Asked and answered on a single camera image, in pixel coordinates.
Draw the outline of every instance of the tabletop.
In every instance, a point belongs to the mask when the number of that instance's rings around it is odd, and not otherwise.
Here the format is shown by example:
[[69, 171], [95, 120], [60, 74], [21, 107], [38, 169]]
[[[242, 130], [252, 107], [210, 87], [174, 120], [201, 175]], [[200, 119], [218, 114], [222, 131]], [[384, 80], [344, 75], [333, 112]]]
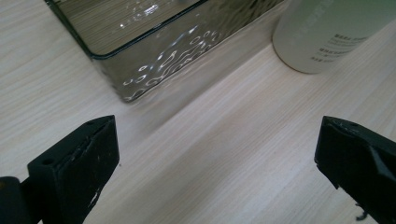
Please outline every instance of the tabletop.
[[271, 44], [284, 8], [125, 104], [44, 1], [1, 0], [0, 175], [115, 115], [120, 164], [84, 223], [356, 223], [314, 163], [318, 132], [333, 116], [396, 140], [396, 22], [305, 75]]

